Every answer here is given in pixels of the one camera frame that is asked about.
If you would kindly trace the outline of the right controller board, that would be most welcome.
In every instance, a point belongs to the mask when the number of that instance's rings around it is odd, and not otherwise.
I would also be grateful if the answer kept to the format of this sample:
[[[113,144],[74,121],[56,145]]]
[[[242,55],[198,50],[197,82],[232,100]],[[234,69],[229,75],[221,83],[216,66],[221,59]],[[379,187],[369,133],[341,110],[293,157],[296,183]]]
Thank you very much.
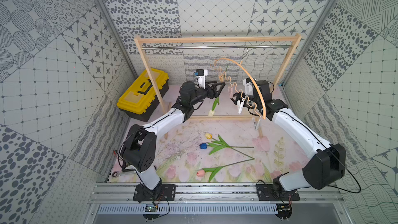
[[[277,204],[277,213],[275,214],[280,220],[289,220],[292,215],[291,205]]]

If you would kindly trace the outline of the yellow tulip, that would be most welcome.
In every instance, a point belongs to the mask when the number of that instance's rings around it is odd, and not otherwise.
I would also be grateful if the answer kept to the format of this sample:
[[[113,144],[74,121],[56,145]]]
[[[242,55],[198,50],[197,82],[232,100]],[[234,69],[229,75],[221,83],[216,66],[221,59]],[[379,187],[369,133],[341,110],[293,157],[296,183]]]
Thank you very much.
[[[225,145],[229,145],[220,135],[218,135],[218,138],[214,138],[210,133],[205,133],[205,138],[208,139],[210,142],[208,143],[215,143],[215,144],[225,144]],[[252,156],[246,156],[249,159],[254,159],[254,157]]]

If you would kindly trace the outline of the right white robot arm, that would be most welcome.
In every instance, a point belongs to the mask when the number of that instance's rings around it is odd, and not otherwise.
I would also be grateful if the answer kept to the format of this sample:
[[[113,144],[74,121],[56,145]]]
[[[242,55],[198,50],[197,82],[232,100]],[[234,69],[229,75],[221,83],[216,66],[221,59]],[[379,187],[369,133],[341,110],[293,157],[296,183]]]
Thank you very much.
[[[346,149],[340,144],[331,144],[304,122],[298,119],[289,106],[281,99],[274,99],[269,82],[243,81],[245,90],[230,87],[229,95],[240,112],[243,108],[257,110],[281,127],[304,150],[309,161],[304,168],[285,173],[273,179],[276,191],[294,191],[300,188],[323,189],[332,187],[349,170],[346,168]]]

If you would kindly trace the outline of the controller board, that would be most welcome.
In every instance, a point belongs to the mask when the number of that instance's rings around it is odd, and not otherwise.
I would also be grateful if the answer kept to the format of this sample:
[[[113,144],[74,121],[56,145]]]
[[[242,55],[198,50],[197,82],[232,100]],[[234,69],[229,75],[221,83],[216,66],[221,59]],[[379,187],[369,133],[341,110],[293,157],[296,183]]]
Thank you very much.
[[[160,217],[160,213],[158,211],[158,207],[155,205],[147,204],[145,206],[145,210],[143,213],[143,217],[145,220],[155,220]]]
[[[291,205],[277,204],[277,213],[275,214],[280,220],[289,220],[292,215]]]

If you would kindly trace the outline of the pink tulip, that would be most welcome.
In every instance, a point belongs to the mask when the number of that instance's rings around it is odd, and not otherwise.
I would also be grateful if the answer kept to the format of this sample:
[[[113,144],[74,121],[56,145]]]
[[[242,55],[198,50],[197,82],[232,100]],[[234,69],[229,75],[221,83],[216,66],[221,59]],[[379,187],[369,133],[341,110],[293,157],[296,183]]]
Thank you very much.
[[[218,166],[218,167],[202,168],[202,169],[197,171],[196,177],[205,177],[206,174],[209,174],[208,182],[210,183],[222,169],[224,169],[226,167],[234,166],[234,165],[237,165],[237,164],[245,163],[245,162],[250,162],[250,161],[253,161],[253,160],[254,159],[247,159],[247,160],[234,162],[234,163],[230,163],[230,164],[226,164],[226,165]]]

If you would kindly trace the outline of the blue tulip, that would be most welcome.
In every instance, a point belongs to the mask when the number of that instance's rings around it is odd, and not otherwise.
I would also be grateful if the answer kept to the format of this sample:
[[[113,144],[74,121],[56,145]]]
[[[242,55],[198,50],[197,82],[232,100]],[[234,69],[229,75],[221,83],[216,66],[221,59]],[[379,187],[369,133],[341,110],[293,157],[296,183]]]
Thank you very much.
[[[243,154],[245,156],[249,156],[239,150],[237,150],[238,148],[252,148],[252,147],[242,147],[242,146],[229,146],[229,145],[225,145],[225,144],[215,144],[215,143],[202,143],[199,145],[200,149],[210,149],[210,152],[208,153],[209,155],[212,155],[216,152],[219,152],[223,149],[232,149],[234,151],[237,151],[240,154]]]

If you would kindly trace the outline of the aluminium rail base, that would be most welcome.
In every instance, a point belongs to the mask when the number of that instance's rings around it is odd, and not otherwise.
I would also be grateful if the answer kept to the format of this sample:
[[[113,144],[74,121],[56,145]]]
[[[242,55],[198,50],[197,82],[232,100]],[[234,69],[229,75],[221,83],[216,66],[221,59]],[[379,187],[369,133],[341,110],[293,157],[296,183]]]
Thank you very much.
[[[137,183],[97,183],[89,203],[132,203]],[[172,203],[249,203],[259,201],[256,183],[177,183]],[[344,203],[342,194],[333,187],[321,190],[304,188],[296,191],[300,199],[293,203]]]

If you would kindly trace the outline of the yellow black toolbox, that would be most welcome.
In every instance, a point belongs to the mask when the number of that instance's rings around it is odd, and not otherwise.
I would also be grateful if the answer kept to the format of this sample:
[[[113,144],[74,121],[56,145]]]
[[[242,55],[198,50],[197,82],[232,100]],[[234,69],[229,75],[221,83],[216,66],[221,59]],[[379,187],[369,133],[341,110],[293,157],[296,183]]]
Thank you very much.
[[[159,100],[147,71],[141,73],[136,81],[119,98],[117,107],[130,118],[147,122]]]

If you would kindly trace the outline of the left controller board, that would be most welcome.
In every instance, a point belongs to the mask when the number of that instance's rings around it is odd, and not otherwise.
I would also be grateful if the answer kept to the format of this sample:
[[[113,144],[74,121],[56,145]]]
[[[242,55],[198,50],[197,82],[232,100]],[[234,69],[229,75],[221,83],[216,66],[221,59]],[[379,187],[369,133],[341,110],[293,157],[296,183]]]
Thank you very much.
[[[147,204],[145,206],[145,210],[143,213],[143,217],[145,220],[155,220],[160,217],[160,213],[158,211],[158,207],[155,205]]]

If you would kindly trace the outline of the white tulip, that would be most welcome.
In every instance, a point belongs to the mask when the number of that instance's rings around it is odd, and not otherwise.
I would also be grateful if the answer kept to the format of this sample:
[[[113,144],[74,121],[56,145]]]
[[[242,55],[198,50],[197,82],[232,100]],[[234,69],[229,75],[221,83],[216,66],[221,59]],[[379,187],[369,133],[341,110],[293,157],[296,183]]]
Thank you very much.
[[[225,75],[226,75],[227,70],[228,70],[228,66],[226,67],[225,71],[223,71],[221,67],[218,67],[218,72],[219,72],[218,78],[219,78],[219,81],[221,83],[223,83],[224,80],[225,80]],[[215,98],[215,100],[213,102],[213,105],[212,105],[212,108],[211,108],[211,110],[208,113],[208,117],[213,117],[214,116],[214,114],[216,112],[215,109],[216,109],[216,107],[218,105],[219,105],[219,97]]]

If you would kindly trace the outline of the wooden clothes hanger with clips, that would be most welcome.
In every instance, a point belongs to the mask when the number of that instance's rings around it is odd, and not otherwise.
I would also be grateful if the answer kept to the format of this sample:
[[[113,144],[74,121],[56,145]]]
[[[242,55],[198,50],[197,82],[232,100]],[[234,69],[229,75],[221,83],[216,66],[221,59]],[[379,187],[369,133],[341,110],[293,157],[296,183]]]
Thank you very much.
[[[261,91],[256,83],[256,81],[253,79],[253,77],[246,71],[246,69],[241,65],[243,58],[248,56],[248,47],[247,46],[239,46],[239,48],[244,48],[245,50],[247,50],[247,52],[244,54],[244,56],[241,58],[241,61],[239,63],[237,63],[237,61],[235,60],[231,60],[229,58],[219,58],[214,62],[214,66],[216,66],[217,62],[219,60],[226,60],[226,61],[231,61],[234,64],[236,64],[238,67],[240,67],[249,77],[249,81],[246,82],[246,80],[244,80],[243,85],[245,86],[245,97],[241,96],[242,101],[238,100],[238,105],[237,105],[237,109],[238,109],[238,113],[241,114],[241,110],[244,107],[244,103],[246,102],[249,106],[248,110],[253,109],[256,114],[259,116],[258,121],[256,122],[256,118],[253,118],[253,122],[254,122],[254,128],[255,130],[259,131],[260,130],[260,122],[262,119],[265,119],[265,112],[264,112],[264,108],[265,108],[265,102],[263,99],[263,96],[261,95]],[[255,87],[256,91],[258,92],[258,98],[255,100],[254,99],[254,92],[253,92],[253,87]],[[262,104],[262,109],[257,111],[257,101],[258,99],[260,99],[260,102]]]

